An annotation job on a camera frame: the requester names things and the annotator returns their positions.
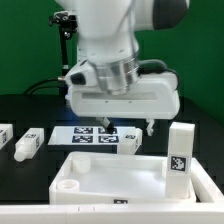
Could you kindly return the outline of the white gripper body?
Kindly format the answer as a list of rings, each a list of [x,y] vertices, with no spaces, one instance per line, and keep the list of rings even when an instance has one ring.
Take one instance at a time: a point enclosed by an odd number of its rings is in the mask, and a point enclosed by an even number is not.
[[[126,94],[109,95],[98,86],[69,86],[72,111],[81,117],[172,119],[180,108],[178,78],[172,72],[141,75]]]

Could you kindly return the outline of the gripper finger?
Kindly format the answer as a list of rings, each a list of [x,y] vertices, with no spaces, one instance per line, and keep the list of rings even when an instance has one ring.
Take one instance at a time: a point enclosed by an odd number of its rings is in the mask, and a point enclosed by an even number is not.
[[[108,134],[112,134],[114,132],[114,125],[113,123],[106,117],[97,117],[97,121],[99,121],[102,126],[104,127],[105,131]]]
[[[146,127],[147,134],[148,136],[152,136],[154,133],[153,126],[155,121],[154,119],[146,119],[146,123],[147,123],[147,127]]]

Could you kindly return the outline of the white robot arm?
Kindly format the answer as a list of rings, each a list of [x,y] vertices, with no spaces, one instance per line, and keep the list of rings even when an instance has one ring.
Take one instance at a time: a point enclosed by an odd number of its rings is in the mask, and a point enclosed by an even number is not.
[[[177,26],[190,0],[55,0],[77,19],[77,64],[65,76],[72,111],[94,117],[113,131],[112,118],[172,119],[180,108],[177,75],[158,61],[159,72],[142,74],[153,59],[138,59],[135,33]]]

